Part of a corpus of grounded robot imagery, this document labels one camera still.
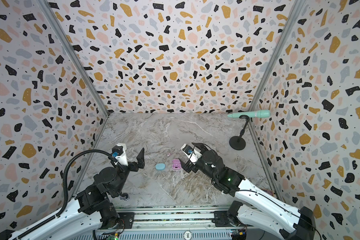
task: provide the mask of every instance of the robotic arm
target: robotic arm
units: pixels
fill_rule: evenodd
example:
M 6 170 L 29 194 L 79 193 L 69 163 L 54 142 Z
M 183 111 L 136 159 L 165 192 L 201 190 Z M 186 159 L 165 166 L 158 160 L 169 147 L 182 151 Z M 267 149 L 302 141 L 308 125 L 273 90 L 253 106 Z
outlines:
M 270 196 L 243 175 L 226 167 L 215 150 L 203 143 L 192 144 L 193 148 L 187 144 L 182 146 L 182 151 L 188 157 L 186 163 L 181 161 L 185 171 L 202 171 L 223 194 L 230 194 L 261 210 L 260 212 L 234 201 L 228 210 L 231 224 L 253 225 L 282 240 L 313 240 L 317 230 L 310 209 L 298 209 Z
M 0 240 L 41 240 L 49 238 L 69 240 L 90 230 L 120 228 L 120 215 L 109 201 L 108 194 L 112 198 L 120 196 L 121 199 L 128 200 L 128 194 L 122 193 L 122 189 L 129 172 L 137 172 L 139 168 L 142 169 L 145 166 L 144 148 L 136 157 L 137 162 L 128 162 L 126 150 L 125 144 L 118 143 L 112 148 L 112 154 L 101 150 L 88 150 L 73 157 L 64 171 L 64 204 L 62 208 L 26 228 L 18 231 L 5 230 L 1 232 Z M 74 199 L 68 201 L 66 182 L 69 167 L 79 156 L 89 152 L 100 152 L 107 155 L 112 167 L 102 169 L 93 177 L 93 184 L 78 193 Z

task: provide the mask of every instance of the round black base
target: round black base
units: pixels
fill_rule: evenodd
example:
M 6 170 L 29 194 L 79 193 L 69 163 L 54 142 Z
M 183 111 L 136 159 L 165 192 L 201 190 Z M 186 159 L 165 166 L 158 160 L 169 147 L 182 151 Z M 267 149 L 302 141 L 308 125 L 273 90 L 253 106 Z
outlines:
M 243 150 L 245 148 L 245 140 L 239 136 L 229 139 L 229 145 L 235 150 Z

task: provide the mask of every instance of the marble table surface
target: marble table surface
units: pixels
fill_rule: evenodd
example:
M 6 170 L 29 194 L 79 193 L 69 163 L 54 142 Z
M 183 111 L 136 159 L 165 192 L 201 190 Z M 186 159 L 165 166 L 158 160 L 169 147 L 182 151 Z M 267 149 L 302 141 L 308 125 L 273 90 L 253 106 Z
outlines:
M 224 164 L 260 188 L 269 189 L 264 169 L 255 149 L 250 131 L 243 139 L 244 150 L 237 151 L 229 146 L 229 139 L 238 135 L 244 126 L 244 119 L 230 119 L 226 114 L 208 113 L 112 113 L 107 122 L 98 149 L 111 152 L 117 143 L 127 145 L 129 161 L 136 161 L 140 150 L 145 148 L 145 168 L 131 172 L 123 192 L 130 199 L 112 199 L 115 206 L 159 207 L 175 205 L 230 205 L 234 200 L 230 195 L 221 194 L 210 179 L 202 174 L 172 170 L 172 160 L 187 161 L 180 151 L 184 143 L 192 142 L 209 145 L 223 158 Z M 155 169 L 157 163 L 164 163 L 165 170 Z M 105 167 L 111 166 L 106 156 L 94 154 L 79 191 L 93 183 L 93 176 Z

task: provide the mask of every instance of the pink object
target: pink object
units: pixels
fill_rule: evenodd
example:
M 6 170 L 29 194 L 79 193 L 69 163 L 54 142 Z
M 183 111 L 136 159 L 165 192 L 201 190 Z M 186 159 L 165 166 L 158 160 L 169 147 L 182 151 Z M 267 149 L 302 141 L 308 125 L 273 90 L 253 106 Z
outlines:
M 172 169 L 173 170 L 180 170 L 181 169 L 180 160 L 174 159 L 174 160 L 172 160 L 172 162 L 173 162 L 173 164 L 172 164 Z

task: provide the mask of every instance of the patterned wallpaper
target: patterned wallpaper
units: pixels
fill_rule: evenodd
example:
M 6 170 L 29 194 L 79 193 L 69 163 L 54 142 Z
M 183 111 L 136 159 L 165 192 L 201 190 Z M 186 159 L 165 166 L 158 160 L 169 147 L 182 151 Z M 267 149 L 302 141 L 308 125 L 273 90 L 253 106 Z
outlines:
M 272 72 L 254 121 L 282 197 L 360 239 L 360 0 L 309 1 Z
M 109 111 L 246 110 L 291 0 L 51 0 Z
M 61 207 L 62 171 L 105 117 L 40 9 L 0 1 L 0 232 Z M 68 175 L 69 189 L 86 157 Z

